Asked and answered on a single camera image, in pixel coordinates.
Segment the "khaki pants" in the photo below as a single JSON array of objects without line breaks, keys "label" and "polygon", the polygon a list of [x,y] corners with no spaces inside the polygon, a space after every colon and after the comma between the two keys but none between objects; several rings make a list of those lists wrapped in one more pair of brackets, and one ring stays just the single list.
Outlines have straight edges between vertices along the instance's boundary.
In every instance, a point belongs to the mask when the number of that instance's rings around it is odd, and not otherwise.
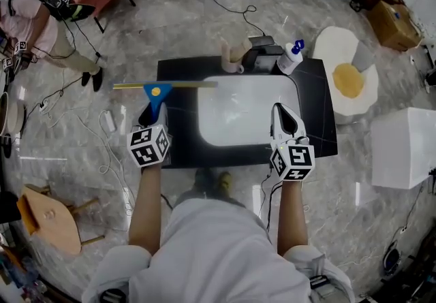
[{"label": "khaki pants", "polygon": [[[57,39],[54,43],[53,49],[49,52],[52,56],[68,56],[74,51],[74,48],[69,43],[67,36],[65,34],[65,27],[58,23]],[[66,59],[52,59],[50,56],[46,55],[44,60],[60,68],[70,68],[74,71],[88,72],[92,75],[97,74],[100,67],[97,66],[90,59],[82,56],[77,50],[73,52],[70,57]]]}]

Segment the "marble floor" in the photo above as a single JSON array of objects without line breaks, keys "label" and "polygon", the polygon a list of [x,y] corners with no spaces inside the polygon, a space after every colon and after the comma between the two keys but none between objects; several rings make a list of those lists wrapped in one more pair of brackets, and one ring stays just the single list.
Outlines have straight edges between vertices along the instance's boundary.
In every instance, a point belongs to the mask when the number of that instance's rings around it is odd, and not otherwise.
[{"label": "marble floor", "polygon": [[[123,191],[114,172],[99,173],[109,164],[102,141],[86,130],[78,118],[95,133],[99,114],[111,110],[117,131],[110,134],[114,154],[123,165],[125,181],[137,193],[140,171],[127,155],[125,136],[144,104],[142,91],[113,91],[114,82],[154,80],[160,59],[219,54],[219,38],[237,42],[258,32],[212,0],[116,0],[104,11],[101,34],[92,20],[80,23],[82,30],[103,54],[106,62],[102,89],[94,93],[74,84],[65,90],[50,116],[36,110],[29,118],[20,140],[15,141],[11,159],[4,162],[7,187],[19,194],[23,184],[49,184],[53,194],[75,204],[99,198],[99,204],[79,218],[82,239],[104,234],[105,239],[83,248],[81,255],[65,255],[38,237],[27,237],[36,252],[40,272],[53,285],[79,299],[99,261],[113,246],[125,244],[129,224]],[[219,0],[225,6],[243,10],[253,4],[257,12],[248,19],[272,35],[278,44],[295,39],[306,41],[305,54],[317,35],[327,26],[352,30],[374,55],[380,78],[379,100],[361,121],[337,127],[339,154],[317,159],[316,170],[304,183],[303,195],[310,243],[339,265],[351,278],[356,294],[373,290],[381,278],[381,260],[394,231],[403,225],[418,188],[410,191],[378,188],[375,201],[361,207],[354,205],[356,182],[371,180],[370,124],[381,114],[414,106],[436,109],[436,94],[427,95],[416,69],[410,64],[414,54],[418,67],[425,71],[419,50],[400,53],[381,47],[364,13],[355,13],[349,0]],[[83,54],[93,51],[72,27],[76,44]],[[78,74],[66,69],[65,84]],[[19,73],[12,93],[30,108],[63,84],[63,72],[42,61]],[[114,171],[121,170],[114,159]],[[267,165],[230,168],[234,177],[233,196],[253,210],[255,194],[267,175]],[[193,183],[194,170],[165,170],[162,190],[174,203],[177,196]],[[265,183],[267,195],[274,181]],[[436,216],[435,200],[426,189],[410,217],[409,228],[399,238],[405,255],[413,253]],[[279,194],[272,201],[271,237],[277,235]],[[266,221],[267,207],[261,218]],[[163,204],[163,224],[170,211]]]}]

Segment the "person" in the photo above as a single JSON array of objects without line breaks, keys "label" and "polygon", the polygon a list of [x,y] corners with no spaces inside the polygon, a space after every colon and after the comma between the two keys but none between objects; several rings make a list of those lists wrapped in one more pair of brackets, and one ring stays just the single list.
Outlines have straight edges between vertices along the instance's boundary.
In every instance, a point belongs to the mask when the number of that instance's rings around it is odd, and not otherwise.
[{"label": "person", "polygon": [[82,56],[69,43],[65,26],[50,15],[39,0],[0,0],[0,29],[10,38],[27,42],[27,52],[60,68],[70,68],[83,73],[82,85],[93,78],[94,91],[103,81],[103,69]]},{"label": "person", "polygon": [[141,176],[129,244],[110,249],[89,302],[354,303],[347,276],[308,245],[301,183],[281,190],[277,249],[261,220],[229,196],[231,176],[198,170],[161,237],[161,167]]}]

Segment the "black table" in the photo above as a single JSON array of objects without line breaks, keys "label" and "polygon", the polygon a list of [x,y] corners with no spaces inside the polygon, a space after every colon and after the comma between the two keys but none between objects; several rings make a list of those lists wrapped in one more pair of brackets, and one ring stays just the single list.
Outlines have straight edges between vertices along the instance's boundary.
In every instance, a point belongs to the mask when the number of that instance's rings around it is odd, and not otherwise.
[{"label": "black table", "polygon": [[[275,74],[275,59],[265,56],[251,72],[234,76]],[[199,81],[210,76],[229,76],[221,68],[221,57],[191,57],[159,61],[157,80]],[[336,127],[330,90],[322,60],[305,59],[290,78],[296,83],[300,111],[315,157],[337,154]],[[171,164],[167,168],[212,168],[257,165],[269,162],[269,144],[213,146],[198,128],[197,89],[172,89],[165,100],[168,107],[168,133],[172,136]]]}]

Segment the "white sleeve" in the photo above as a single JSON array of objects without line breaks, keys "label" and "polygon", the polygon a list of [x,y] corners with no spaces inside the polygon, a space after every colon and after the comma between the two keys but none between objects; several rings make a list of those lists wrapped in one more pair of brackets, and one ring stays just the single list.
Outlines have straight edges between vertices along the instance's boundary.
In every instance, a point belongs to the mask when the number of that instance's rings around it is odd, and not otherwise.
[{"label": "white sleeve", "polygon": [[99,295],[107,289],[121,289],[128,295],[131,276],[147,269],[150,260],[150,253],[139,246],[125,245],[110,249],[83,293],[82,302],[98,302]]},{"label": "white sleeve", "polygon": [[[299,272],[303,273],[308,278],[311,278],[315,269],[313,264],[316,262],[316,259],[323,256],[322,253],[311,245],[300,245],[289,249],[283,257],[292,262]],[[322,274],[328,278],[339,281],[346,289],[350,302],[354,302],[352,283],[346,273],[334,266],[332,262],[325,258]]]}]

